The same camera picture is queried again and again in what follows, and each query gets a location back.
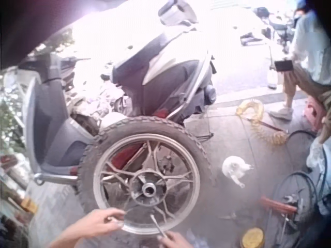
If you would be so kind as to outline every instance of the concrete ground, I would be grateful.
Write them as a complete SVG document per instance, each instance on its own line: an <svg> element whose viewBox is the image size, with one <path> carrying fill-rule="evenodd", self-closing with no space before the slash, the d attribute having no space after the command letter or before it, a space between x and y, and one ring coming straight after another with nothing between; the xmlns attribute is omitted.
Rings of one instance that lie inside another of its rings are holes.
<svg viewBox="0 0 331 248"><path fill-rule="evenodd" d="M269 110L280 105L280 102L267 104L265 109ZM302 116L304 107L304 99L294 101L294 119L290 123L272 120L267 114L264 115L263 120L290 132L298 129L309 130L310 125ZM209 131L215 134L213 138L202 144L207 151L213 175L218 179L218 183L215 188L210 187L203 192L204 207L201 208L199 215L192 217L195 225L191 227L193 233L205 238L211 248L234 247L238 235L245 228L256 223L263 225L266 215L261 214L263 213L261 211L249 213L250 218L238 222L222 220L219 217L256 206L256 201L261 195L270 197L275 185L285 175L304 167L312 143L311 138L297 135L282 146L267 144L251 131L250 123L234 115L235 109L235 106L222 107L222 103L219 103L211 106L206 114L195 116L186 123L188 130L194 135L206 135ZM228 156L239 156L255 166L255 170L243 178L243 183L246 185L244 189L221 172L221 165ZM298 189L298 184L290 182L286 188L290 191L287 193L294 193ZM39 204L39 211L30 225L31 247L45 247L68 225L84 215L77 196L69 186L45 183L38 187L32 182L28 192ZM269 235L270 238L266 242L272 243L275 234ZM157 246L153 237L142 238L120 232L108 237L84 240L79 247Z"/></svg>

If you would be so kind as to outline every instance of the rear wheel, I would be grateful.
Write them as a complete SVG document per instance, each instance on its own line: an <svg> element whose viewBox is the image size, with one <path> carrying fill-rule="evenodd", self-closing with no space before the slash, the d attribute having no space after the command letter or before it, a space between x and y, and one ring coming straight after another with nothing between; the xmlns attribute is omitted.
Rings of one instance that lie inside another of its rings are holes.
<svg viewBox="0 0 331 248"><path fill-rule="evenodd" d="M86 212L125 209L127 232L157 234L150 214L163 230L181 223L202 201L199 192L210 184L209 169L202 145L180 125L158 117L128 118L87 147L79 197Z"/></svg>

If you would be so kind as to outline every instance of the motorcycle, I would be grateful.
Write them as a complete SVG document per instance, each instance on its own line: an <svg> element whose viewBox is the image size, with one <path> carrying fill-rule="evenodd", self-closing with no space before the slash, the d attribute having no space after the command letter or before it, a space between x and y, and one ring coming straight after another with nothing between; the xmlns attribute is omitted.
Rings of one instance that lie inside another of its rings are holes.
<svg viewBox="0 0 331 248"><path fill-rule="evenodd" d="M123 230L139 235L159 233L151 213L162 230L187 219L202 203L205 179L212 178L206 152L184 127L185 119L216 101L212 55L185 0L168 1L158 14L164 32L142 47L130 46L111 67L110 81L131 102L127 116L113 112L107 97L85 96L71 105L98 103L84 115L98 127L93 132L80 125L86 120L75 120L74 108L68 110L72 99L66 101L61 58L42 54L18 66L35 72L22 111L34 181L74 185L86 212L125 209Z"/></svg>

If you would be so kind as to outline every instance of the sneaker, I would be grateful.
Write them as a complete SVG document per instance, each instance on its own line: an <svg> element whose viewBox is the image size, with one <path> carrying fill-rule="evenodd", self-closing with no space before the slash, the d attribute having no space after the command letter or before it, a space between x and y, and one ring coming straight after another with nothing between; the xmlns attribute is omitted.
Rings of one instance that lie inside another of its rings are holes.
<svg viewBox="0 0 331 248"><path fill-rule="evenodd" d="M293 109L291 107L282 107L278 111L269 111L269 115L277 119L292 120Z"/></svg>

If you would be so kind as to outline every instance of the man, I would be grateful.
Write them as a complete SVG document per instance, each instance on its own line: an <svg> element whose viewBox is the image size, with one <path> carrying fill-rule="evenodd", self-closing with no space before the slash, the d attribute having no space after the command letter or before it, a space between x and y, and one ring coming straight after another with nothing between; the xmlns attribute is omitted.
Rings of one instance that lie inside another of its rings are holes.
<svg viewBox="0 0 331 248"><path fill-rule="evenodd" d="M297 21L290 48L294 69L283 73L285 104L281 109L269 113L288 121L292 120L296 86L315 99L331 90L330 39L314 11L307 6L300 6L299 10L305 14Z"/></svg>
<svg viewBox="0 0 331 248"><path fill-rule="evenodd" d="M124 225L121 220L125 214L125 211L116 208L96 209L64 230L49 245L49 248L75 248L78 247L79 240L82 238L106 235L121 230ZM115 217L115 220L105 222L105 219L111 216ZM176 232L168 231L166 238L161 236L157 238L164 248L193 248L181 234Z"/></svg>

